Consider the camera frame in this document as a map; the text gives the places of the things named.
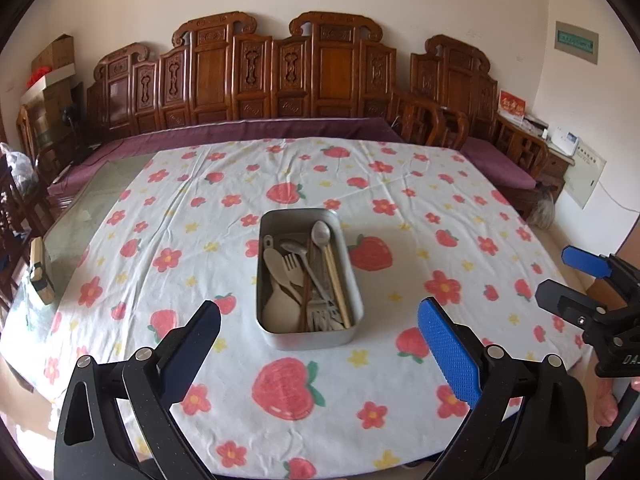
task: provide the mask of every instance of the human hand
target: human hand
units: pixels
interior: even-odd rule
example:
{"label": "human hand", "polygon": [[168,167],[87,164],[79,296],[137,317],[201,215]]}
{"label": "human hand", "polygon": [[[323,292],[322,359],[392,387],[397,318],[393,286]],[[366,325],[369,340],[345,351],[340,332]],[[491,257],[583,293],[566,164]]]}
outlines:
{"label": "human hand", "polygon": [[[596,403],[593,407],[593,419],[599,426],[608,428],[618,416],[618,402],[613,396],[613,379],[597,378]],[[640,377],[631,379],[631,387],[640,392]]]}

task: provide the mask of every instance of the white wall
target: white wall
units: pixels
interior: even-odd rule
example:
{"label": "white wall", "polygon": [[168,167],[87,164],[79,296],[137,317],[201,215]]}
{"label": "white wall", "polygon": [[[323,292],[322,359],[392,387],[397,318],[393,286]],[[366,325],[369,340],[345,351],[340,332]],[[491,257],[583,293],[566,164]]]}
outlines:
{"label": "white wall", "polygon": [[[554,49],[556,21],[600,35],[598,65]],[[640,53],[606,0],[549,0],[548,38],[533,112],[564,126],[605,158],[600,182],[640,210]],[[596,186],[582,210],[567,192],[556,205],[556,235],[585,250],[618,250],[638,217]]]}
{"label": "white wall", "polygon": [[547,0],[36,0],[0,54],[0,104],[9,140],[18,146],[15,117],[31,59],[66,32],[76,40],[78,79],[93,82],[95,63],[134,41],[156,51],[170,48],[171,34],[192,18],[244,10],[258,19],[258,33],[286,38],[290,20],[308,10],[364,14],[398,49],[401,85],[410,52],[444,33],[482,49],[500,84],[533,102],[545,51]]}

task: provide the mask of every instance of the yellow star print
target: yellow star print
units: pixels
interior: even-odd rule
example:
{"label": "yellow star print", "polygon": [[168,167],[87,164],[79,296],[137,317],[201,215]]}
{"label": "yellow star print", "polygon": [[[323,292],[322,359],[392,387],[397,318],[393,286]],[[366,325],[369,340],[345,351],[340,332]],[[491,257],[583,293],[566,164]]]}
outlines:
{"label": "yellow star print", "polygon": [[369,351],[367,350],[354,350],[351,352],[351,357],[347,358],[347,361],[350,362],[354,368],[360,368],[361,366],[369,364],[367,359],[368,355]]}

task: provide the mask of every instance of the carved wooden backrest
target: carved wooden backrest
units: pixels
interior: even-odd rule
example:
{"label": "carved wooden backrest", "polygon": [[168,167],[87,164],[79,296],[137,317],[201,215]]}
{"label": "carved wooden backrest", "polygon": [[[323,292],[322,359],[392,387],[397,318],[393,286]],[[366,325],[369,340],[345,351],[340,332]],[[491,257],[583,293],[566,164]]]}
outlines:
{"label": "carved wooden backrest", "polygon": [[411,91],[451,110],[464,112],[473,137],[488,139],[497,110],[497,81],[478,48],[439,34],[428,39],[426,54],[411,54]]}

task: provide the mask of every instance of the tablecloth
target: tablecloth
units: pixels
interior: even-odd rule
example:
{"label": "tablecloth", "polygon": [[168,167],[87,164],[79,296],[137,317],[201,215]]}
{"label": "tablecloth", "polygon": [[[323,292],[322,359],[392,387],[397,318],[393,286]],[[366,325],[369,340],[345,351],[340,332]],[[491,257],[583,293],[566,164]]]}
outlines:
{"label": "tablecloth", "polygon": [[[283,207],[340,217],[365,305],[348,345],[281,352],[258,331],[258,224]],[[542,245],[451,150],[311,138],[160,152],[85,251],[36,387],[61,405],[78,356],[129,358],[215,300],[220,336],[172,407],[213,473],[296,479],[388,468],[443,450],[468,411],[417,330],[419,301],[435,296],[455,322],[515,358],[554,352],[570,367],[583,342],[538,308],[533,293],[546,278],[561,280]],[[148,454],[123,412],[137,452]]]}

